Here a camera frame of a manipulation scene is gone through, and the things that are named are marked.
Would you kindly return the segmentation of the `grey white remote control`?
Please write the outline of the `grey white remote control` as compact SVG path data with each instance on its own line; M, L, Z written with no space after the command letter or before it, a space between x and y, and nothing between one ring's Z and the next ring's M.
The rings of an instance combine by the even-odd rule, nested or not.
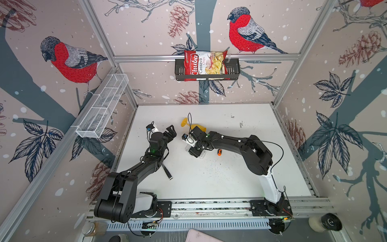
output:
M207 151L206 151L206 150L203 150L203 151L201 152L201 154L198 156L198 158L203 159L203 158L205 157L206 153L207 153Z

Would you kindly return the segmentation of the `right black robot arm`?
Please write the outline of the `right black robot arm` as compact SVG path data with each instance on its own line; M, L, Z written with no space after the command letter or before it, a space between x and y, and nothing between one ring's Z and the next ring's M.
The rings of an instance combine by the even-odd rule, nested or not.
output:
M182 140L190 146L189 154L196 158L202 157L205 151L219 149L234 152L243 157L249 171L259 177L264 191L263 199L250 201L250 211L253 216L293 216L286 192L280 191L274 180L273 154L266 147L265 141L255 135L236 138L213 131L205 133L198 127L188 134L183 134Z

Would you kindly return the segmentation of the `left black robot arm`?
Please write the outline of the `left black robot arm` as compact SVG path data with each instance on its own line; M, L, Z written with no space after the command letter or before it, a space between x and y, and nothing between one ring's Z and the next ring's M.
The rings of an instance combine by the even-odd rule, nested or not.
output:
M161 133L153 123L147 126L149 147L140 162L133 167L110 173L104 182L97 203L94 216L111 222L126 223L139 213L152 217L158 212L157 195L151 192L138 192L138 184L147 176L155 173L164 162L165 151L177 133L173 125Z

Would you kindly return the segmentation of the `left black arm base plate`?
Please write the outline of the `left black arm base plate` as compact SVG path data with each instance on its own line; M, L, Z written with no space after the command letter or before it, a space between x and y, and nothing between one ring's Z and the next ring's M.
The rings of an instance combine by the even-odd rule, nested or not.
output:
M169 218L172 211L171 201L157 202L157 205L152 205L149 210L142 212L142 215L148 218Z

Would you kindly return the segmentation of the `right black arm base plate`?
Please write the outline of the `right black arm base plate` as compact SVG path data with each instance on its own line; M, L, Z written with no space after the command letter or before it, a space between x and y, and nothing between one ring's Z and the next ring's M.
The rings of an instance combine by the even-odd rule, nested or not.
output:
M254 217L266 217L266 216L293 216L293 212L288 200L281 198L279 202L272 203L264 200L251 200L250 211Z

